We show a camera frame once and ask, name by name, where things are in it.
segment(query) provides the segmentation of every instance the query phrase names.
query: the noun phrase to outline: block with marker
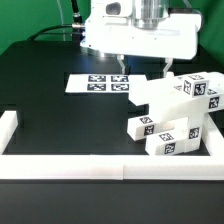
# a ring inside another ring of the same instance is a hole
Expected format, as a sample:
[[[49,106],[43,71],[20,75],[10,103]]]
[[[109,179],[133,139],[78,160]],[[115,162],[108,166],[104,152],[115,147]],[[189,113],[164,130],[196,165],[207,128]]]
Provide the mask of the block with marker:
[[[145,150],[150,155],[197,150],[204,115],[224,109],[224,77],[217,72],[147,81],[143,89],[144,96],[137,89],[130,90],[129,100],[137,106],[149,104],[147,116],[153,118],[154,123],[146,125],[141,124],[139,118],[129,119],[128,134],[135,141],[147,138]],[[159,128],[163,124],[170,125],[166,129]]]

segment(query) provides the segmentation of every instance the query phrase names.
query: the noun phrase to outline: white foam border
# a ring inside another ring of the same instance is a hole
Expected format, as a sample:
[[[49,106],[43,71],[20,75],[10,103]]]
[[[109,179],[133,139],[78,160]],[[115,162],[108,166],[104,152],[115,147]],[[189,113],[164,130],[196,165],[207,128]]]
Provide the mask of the white foam border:
[[[8,141],[17,123],[16,112],[1,117]],[[2,155],[0,179],[224,180],[224,139],[208,114],[202,137],[211,156]]]

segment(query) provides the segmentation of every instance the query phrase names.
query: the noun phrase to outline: black cable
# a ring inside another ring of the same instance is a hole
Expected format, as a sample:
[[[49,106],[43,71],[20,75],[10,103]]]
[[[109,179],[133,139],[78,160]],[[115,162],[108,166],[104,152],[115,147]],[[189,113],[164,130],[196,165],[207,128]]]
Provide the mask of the black cable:
[[[63,32],[63,33],[38,33],[38,36],[41,35],[81,35],[82,33],[80,32]]]
[[[73,10],[73,20],[75,23],[82,23],[82,16],[79,12],[78,3],[76,0],[71,0]]]
[[[47,31],[56,30],[56,29],[63,29],[63,28],[72,28],[72,24],[65,24],[65,25],[58,25],[58,26],[51,26],[45,29],[40,30],[36,34],[30,36],[27,40],[33,41],[35,40],[41,33],[45,33]]]

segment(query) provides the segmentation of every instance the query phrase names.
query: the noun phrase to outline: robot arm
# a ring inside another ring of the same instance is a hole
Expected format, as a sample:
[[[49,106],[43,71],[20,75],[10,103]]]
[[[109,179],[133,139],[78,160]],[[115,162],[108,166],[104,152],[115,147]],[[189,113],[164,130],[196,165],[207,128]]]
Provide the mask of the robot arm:
[[[92,0],[83,48],[116,55],[191,59],[202,16],[168,0]]]

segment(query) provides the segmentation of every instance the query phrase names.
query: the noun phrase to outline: black table surface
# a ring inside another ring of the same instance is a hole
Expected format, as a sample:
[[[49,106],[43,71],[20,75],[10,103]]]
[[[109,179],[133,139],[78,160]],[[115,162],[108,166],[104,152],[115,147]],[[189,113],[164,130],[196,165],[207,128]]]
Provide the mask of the black table surface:
[[[126,57],[132,74],[159,78],[164,59]],[[224,72],[202,47],[176,75]],[[19,125],[4,154],[145,154],[127,119],[147,114],[127,94],[65,94],[70,74],[119,74],[114,58],[71,42],[17,42],[0,56],[0,112]],[[223,112],[212,114],[223,128]],[[194,155],[208,155],[201,144]],[[224,184],[208,181],[0,181],[0,223],[224,223]]]

